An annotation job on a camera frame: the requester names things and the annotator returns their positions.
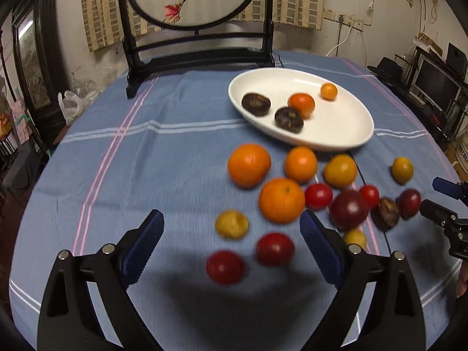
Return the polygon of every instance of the oval frame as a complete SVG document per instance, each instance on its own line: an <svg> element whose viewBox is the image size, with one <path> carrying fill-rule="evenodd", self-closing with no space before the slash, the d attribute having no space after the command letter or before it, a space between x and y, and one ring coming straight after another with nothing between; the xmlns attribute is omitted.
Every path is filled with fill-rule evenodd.
<svg viewBox="0 0 468 351"><path fill-rule="evenodd" d="M143 17L146 21L152 23L153 25L163 27L165 29L170 29L170 30L179 30L179 31L194 31L194 30L202 30L202 29L208 29L210 27L215 27L218 26L228 20L230 20L232 17L236 16L239 14L241 11L243 11L252 0L244 0L242 4L240 4L234 11L232 11L230 14L216 20L213 22L208 22L206 24L202 25L195 25L195 26L175 26L175 25L169 25L164 22L158 21L156 18L151 17L149 14L147 14L137 3L136 0L128 0L130 2L130 5L132 8L137 12L141 17Z"/></svg>

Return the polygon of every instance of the hand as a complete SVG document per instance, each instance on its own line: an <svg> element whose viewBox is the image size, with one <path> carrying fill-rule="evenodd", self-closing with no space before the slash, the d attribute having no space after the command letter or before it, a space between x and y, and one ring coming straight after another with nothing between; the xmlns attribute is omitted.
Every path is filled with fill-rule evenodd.
<svg viewBox="0 0 468 351"><path fill-rule="evenodd" d="M460 268L460 274L457 281L457 298L465 294L468 288L468 261L463 260L462 267Z"/></svg>

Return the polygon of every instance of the pink stripe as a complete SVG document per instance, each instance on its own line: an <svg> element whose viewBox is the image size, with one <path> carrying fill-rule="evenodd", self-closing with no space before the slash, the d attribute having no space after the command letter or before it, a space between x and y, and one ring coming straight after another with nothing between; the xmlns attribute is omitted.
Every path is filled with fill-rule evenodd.
<svg viewBox="0 0 468 351"><path fill-rule="evenodd" d="M349 62L347 59L343 59L343 62L352 70L354 70L355 72L357 72L359 75L365 75L364 73L362 73L360 70L358 70L357 68L355 68L351 62ZM425 129L424 126L421 124L421 122L416 119L416 118L413 118L411 117L406 111L405 109L403 108L403 106L401 106L397 101L395 101L393 99L393 97L388 94L383 88L382 86L379 85L379 83L375 82L372 77L365 77L364 76L364 79L366 79L366 81L368 81L369 83L371 83L373 86L375 86L393 105L395 105L396 107L398 107L402 113L409 118L409 120L416 125L416 127L420 128L420 129ZM431 146L434 148L434 150L436 151L437 153L437 156L439 157L439 160L441 161L445 171L447 172L450 180L453 182L453 178L452 178L452 175L450 174L450 171L446 165L446 163L444 162L444 159L441 157L441 150L438 148L438 146L434 143L434 141L431 139L431 138L428 138L429 140L429 143L431 144Z"/></svg>
<svg viewBox="0 0 468 351"><path fill-rule="evenodd" d="M119 132L120 130L123 128L123 126L126 124L126 121L128 120L128 118L130 117L130 115L132 114L133 110L135 109L135 107L137 106L138 102L141 100L141 97L143 96L143 94L149 90L149 87L144 90L141 95L135 100L135 103L133 104L132 106L132 109L128 112L127 116L125 117L125 119L123 119L123 122L122 124L120 124L120 127L118 128L116 134L114 135L114 138L112 139L112 142L111 144L109 145L109 148L107 149L106 151L106 154L104 155L104 158L102 159L101 161L101 164L99 165L99 169L96 173L96 176L94 177L94 181L93 181L93 184L91 185L91 188L90 190L88 191L87 195L86 195L86 199L83 203L83 206L81 207L81 215L80 215L80 221L78 222L78 230L76 231L76 236L75 236L75 241L73 242L73 248L72 248L72 254L75 254L76 252L76 246L78 244L78 238L80 237L80 231L81 231L81 224L83 223L83 218L84 218L84 213L85 213L85 209L86 209L86 205L88 204L90 198L91 198L91 194L93 193L93 190L94 190L94 186L96 185L96 182L99 178L99 175L102 171L102 169L104 168L104 164L106 163L107 161L107 157L109 156L109 154L111 153L111 150L112 150L112 147L114 146L114 143L117 139L117 137L119 136Z"/></svg>
<svg viewBox="0 0 468 351"><path fill-rule="evenodd" d="M352 188L354 188L357 191L357 187L356 187L356 184L354 182L352 183L351 186L352 186ZM369 220L369 216L366 217L366 222L367 222L367 228L369 229L369 232L371 234L372 243L374 244L375 253L378 256L380 256L380 251L378 250L378 245L377 245L377 239L375 237L375 233L374 233L374 230L372 228L371 221Z"/></svg>
<svg viewBox="0 0 468 351"><path fill-rule="evenodd" d="M86 243L86 235L87 235L87 231L88 231L88 228L90 226L90 218L91 218L91 210L93 208L93 205L94 203L96 202L96 199L97 199L97 196L99 194L99 190L101 189L101 185L102 185L102 181L104 180L104 177L106 176L106 173L107 173L107 170L109 169L109 166L111 165L112 163L112 160L114 159L114 156L115 154L117 153L117 150L119 149L119 146L120 144L122 143L123 141L123 138L125 137L125 135L127 134L127 131L128 129L130 128L130 125L132 125L132 122L133 120L135 119L135 116L137 115L138 111L140 110L140 108L142 107L146 97L149 95L149 92L151 91L151 89L153 88L153 85L157 82L157 80L159 79L159 76L156 78L156 79L153 79L153 81L151 82L151 85L149 86L149 88L147 89L147 91L144 93L144 95L141 95L141 99L140 99L140 103L137 107L137 109L135 110L135 112L133 113L133 116L132 118L130 119L130 121L128 122L127 124L127 127L125 128L125 131L123 132L123 134L121 134L119 136L119 140L118 140L118 143L117 145L115 146L114 148L114 151L112 152L112 155L111 155L111 158L109 159L104 171L102 172L101 174L101 178L99 180L99 183L97 185L97 188L94 192L94 196L93 196L93 201L91 202L91 204L88 206L88 211L87 211L87 218L86 218L86 226L85 226L85 230L84 230L84 233L83 233L83 241L81 243L81 249L80 249L80 253L79 255L83 255L83 250L85 248L85 243Z"/></svg>

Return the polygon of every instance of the blue tablecloth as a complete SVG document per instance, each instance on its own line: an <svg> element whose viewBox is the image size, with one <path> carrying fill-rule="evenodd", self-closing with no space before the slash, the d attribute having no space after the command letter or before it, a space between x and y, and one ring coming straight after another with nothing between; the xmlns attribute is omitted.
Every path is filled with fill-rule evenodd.
<svg viewBox="0 0 468 351"><path fill-rule="evenodd" d="M279 52L285 67L317 74L356 95L369 109L375 134L353 155L366 183L397 197L406 187L468 216L458 201L434 192L440 176L458 177L417 118L373 75L346 59ZM229 82L243 70L218 67L154 76L127 100L121 76L73 124L41 175L23 216L10 280L13 317L36 345L40 302L57 253L96 252L138 227L153 208L165 230L139 282L128 293L150 331L166 351L298 350L315 329L335 295L307 249L298 221L278 228L257 208L259 187L237 189L226 162L244 143L258 143L271 155L267 178L282 176L290 146L247 124L228 98ZM317 179L331 158L319 154ZM415 165L406 187L389 166L395 157ZM356 188L363 185L358 176ZM241 209L249 234L238 242L221 239L214 222L226 209ZM329 226L327 212L319 218ZM253 257L266 232L284 231L295 242L288 268L265 268ZM388 255L384 236L367 220L368 252ZM448 255L440 228L416 216L388 233L392 251L406 253L424 306L427 343L448 323L460 263ZM239 252L249 275L220 287L205 273L206 257L220 248ZM359 333L372 286L364 296L347 342ZM118 343L95 287L93 302L107 338Z"/></svg>

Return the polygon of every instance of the electrical outlet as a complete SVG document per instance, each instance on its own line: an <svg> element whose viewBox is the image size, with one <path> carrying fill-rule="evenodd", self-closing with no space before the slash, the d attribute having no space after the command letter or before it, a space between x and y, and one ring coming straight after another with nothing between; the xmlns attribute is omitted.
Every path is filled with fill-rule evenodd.
<svg viewBox="0 0 468 351"><path fill-rule="evenodd" d="M345 19L343 24L346 26L354 26L354 17L353 16L346 16L343 14L343 18Z"/></svg>
<svg viewBox="0 0 468 351"><path fill-rule="evenodd" d="M357 18L354 21L354 28L357 30L362 31L364 29L364 20L361 20L360 18Z"/></svg>
<svg viewBox="0 0 468 351"><path fill-rule="evenodd" d="M324 18L326 20L335 21L336 19L336 12L333 9L324 8Z"/></svg>

